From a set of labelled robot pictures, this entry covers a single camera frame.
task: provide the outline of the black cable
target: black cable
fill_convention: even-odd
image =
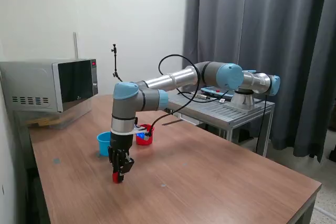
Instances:
[[[265,105],[264,105],[264,112],[263,112],[263,116],[261,117],[261,124],[260,124],[260,129],[259,129],[259,134],[258,134],[258,140],[257,140],[257,146],[256,146],[256,153],[258,150],[258,144],[259,144],[259,138],[260,138],[260,133],[261,133],[261,128],[262,128],[262,124],[264,122],[264,116],[265,116],[265,111],[266,111],[266,102],[267,102],[267,95],[265,94]]]
[[[174,111],[172,111],[172,112],[170,112],[170,113],[168,113],[168,114],[166,114],[166,115],[163,115],[163,116],[157,118],[157,119],[152,123],[152,125],[151,125],[151,127],[150,127],[150,129],[149,129],[149,131],[148,131],[148,133],[147,133],[148,136],[151,136],[151,135],[152,135],[153,127],[154,127],[155,123],[157,123],[158,120],[160,120],[160,119],[162,119],[162,118],[165,118],[166,116],[172,115],[172,114],[174,114],[175,112],[180,111],[181,109],[183,109],[183,108],[185,108],[186,106],[188,106],[188,104],[191,103],[191,102],[193,101],[193,99],[195,98],[195,96],[196,96],[196,94],[197,94],[197,91],[198,91],[198,88],[200,87],[200,85],[199,85],[199,82],[201,81],[201,75],[200,75],[200,72],[198,71],[198,69],[196,68],[196,66],[195,66],[195,65],[194,65],[188,58],[186,58],[186,57],[184,57],[184,56],[182,56],[182,55],[176,55],[176,54],[173,54],[173,55],[167,55],[166,57],[163,57],[163,58],[160,60],[160,62],[159,62],[159,72],[160,72],[160,74],[162,74],[162,72],[160,71],[160,65],[161,65],[161,63],[162,63],[165,59],[167,59],[167,58],[169,58],[169,57],[174,57],[174,56],[178,56],[178,57],[181,57],[181,58],[185,59],[186,61],[188,61],[188,62],[195,68],[196,73],[197,73],[196,91],[195,91],[195,93],[193,94],[193,97],[192,97],[188,102],[186,102],[183,106],[179,107],[177,110],[174,110]]]

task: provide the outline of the metal cart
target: metal cart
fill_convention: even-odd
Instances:
[[[180,94],[170,95],[167,108],[170,110],[176,110],[184,105],[187,101],[188,99]],[[257,99],[256,102],[257,103],[255,104],[255,106],[260,107],[260,109],[255,110],[252,113],[244,113],[241,111],[225,108],[223,106],[223,103],[220,103],[219,101],[214,101],[210,103],[191,102],[187,107],[183,108],[179,112],[183,115],[187,115],[206,124],[225,130],[225,139],[238,144],[239,131],[234,131],[234,129],[262,117],[262,114],[264,113],[264,102],[258,103]],[[263,125],[261,128],[259,143],[256,150],[256,152],[262,156],[266,156],[274,107],[274,103],[266,103],[265,116],[262,123]]]

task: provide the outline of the wooden table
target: wooden table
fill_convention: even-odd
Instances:
[[[309,223],[321,183],[174,116],[155,125],[152,145],[133,144],[135,164],[114,184],[96,140],[111,108],[111,96],[94,97],[66,129],[30,129],[52,224]]]

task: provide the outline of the microwave oven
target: microwave oven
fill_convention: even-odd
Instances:
[[[96,59],[0,62],[6,106],[63,112],[98,93]]]

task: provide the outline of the red object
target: red object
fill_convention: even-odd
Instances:
[[[141,124],[140,125],[141,127],[145,127],[147,131],[149,131],[149,129],[151,128],[151,125],[150,124]],[[144,133],[138,133],[135,135],[135,140],[137,142],[137,144],[139,145],[149,145],[153,142],[153,136],[154,136],[154,127],[152,129],[152,135],[147,139],[145,140],[144,138],[147,137],[144,135]]]
[[[118,181],[118,172],[116,172],[116,173],[112,173],[112,180],[113,180],[113,182],[115,182],[115,183],[119,183],[119,181]]]

